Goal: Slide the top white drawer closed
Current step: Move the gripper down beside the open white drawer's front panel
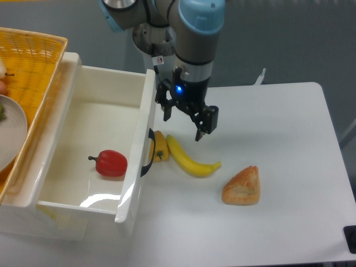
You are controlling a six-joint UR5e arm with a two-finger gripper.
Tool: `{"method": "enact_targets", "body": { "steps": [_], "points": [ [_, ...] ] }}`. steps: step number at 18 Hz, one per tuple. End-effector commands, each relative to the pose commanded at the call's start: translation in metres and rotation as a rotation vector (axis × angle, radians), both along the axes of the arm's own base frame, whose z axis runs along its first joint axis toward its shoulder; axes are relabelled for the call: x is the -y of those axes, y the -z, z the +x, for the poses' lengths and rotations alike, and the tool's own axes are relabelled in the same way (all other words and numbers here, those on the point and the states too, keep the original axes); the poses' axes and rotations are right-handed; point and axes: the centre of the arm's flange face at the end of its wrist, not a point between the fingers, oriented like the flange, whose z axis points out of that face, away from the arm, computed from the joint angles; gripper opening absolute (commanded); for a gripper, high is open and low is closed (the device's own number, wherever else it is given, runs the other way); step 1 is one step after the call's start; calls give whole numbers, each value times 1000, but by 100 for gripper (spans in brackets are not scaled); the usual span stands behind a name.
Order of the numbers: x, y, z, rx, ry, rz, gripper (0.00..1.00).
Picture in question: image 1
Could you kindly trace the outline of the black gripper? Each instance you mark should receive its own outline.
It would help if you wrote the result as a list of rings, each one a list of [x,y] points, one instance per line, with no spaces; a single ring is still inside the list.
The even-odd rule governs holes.
[[[182,67],[176,67],[171,80],[165,79],[159,83],[155,101],[161,105],[164,121],[170,119],[174,106],[189,115],[197,127],[195,141],[199,141],[205,134],[211,134],[216,129],[219,108],[205,104],[209,80],[190,82],[183,79],[183,72]]]

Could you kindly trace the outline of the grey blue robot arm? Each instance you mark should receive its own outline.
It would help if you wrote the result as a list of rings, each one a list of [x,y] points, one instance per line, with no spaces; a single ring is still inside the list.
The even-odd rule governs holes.
[[[205,96],[212,73],[225,1],[100,1],[114,32],[132,30],[134,45],[158,78],[156,103],[164,120],[176,107],[197,128],[195,140],[217,127],[219,109]]]

